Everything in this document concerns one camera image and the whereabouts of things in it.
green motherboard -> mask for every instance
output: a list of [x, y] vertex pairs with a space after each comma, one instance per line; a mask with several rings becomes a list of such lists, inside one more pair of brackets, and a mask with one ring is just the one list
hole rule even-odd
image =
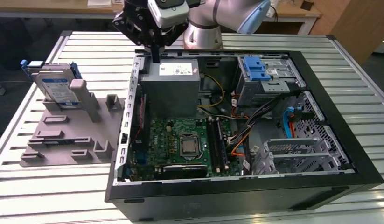
[[[220, 121], [224, 139], [231, 136], [229, 121]], [[149, 124], [149, 149], [147, 169], [139, 169], [139, 180], [153, 180], [148, 167], [165, 165], [205, 165], [207, 177], [239, 175], [239, 160], [228, 163], [228, 170], [213, 172], [211, 167], [209, 144], [207, 141], [205, 119], [152, 120]]]

power supply label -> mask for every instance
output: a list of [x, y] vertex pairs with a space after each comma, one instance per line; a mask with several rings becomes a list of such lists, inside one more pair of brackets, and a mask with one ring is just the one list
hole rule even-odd
[[193, 75], [192, 63], [163, 63], [160, 64], [160, 76], [191, 76]]

metal table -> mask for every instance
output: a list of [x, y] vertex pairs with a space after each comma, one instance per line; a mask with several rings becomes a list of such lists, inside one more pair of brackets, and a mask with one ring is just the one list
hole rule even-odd
[[[225, 49], [296, 50], [305, 59], [384, 178], [384, 94], [337, 41], [324, 36], [224, 34]], [[172, 48], [181, 48], [181, 40]], [[61, 36], [48, 62], [75, 61], [96, 97], [125, 96], [135, 45], [116, 32]], [[128, 223], [104, 190], [109, 164], [23, 168], [20, 155], [44, 106], [33, 84], [0, 139], [0, 223]], [[177, 223], [384, 223], [384, 184], [317, 210], [227, 216]]]

yellow wire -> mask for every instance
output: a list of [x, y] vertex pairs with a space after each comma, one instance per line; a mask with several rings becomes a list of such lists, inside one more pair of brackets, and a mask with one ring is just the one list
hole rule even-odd
[[213, 106], [219, 105], [223, 102], [223, 100], [225, 98], [225, 91], [224, 91], [223, 86], [220, 85], [219, 81], [211, 75], [204, 74], [204, 76], [209, 77], [212, 79], [212, 81], [217, 84], [219, 88], [221, 89], [223, 96], [221, 96], [220, 101], [216, 102], [215, 104], [197, 105], [197, 107], [213, 107]]

orange wire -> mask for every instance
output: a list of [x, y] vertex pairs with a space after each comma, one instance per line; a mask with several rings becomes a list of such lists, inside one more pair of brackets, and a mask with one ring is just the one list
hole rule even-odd
[[241, 138], [240, 142], [239, 142], [237, 145], [235, 146], [235, 148], [233, 148], [233, 150], [232, 150], [232, 152], [231, 152], [231, 155], [244, 156], [244, 154], [235, 153], [235, 151], [236, 151], [237, 147], [240, 146], [241, 142], [244, 141], [244, 139], [247, 138], [249, 132], [245, 134], [245, 136]]
[[289, 127], [291, 127], [291, 135], [295, 138], [296, 137], [296, 133], [295, 133], [295, 130], [293, 130], [293, 123], [292, 122], [289, 122]]

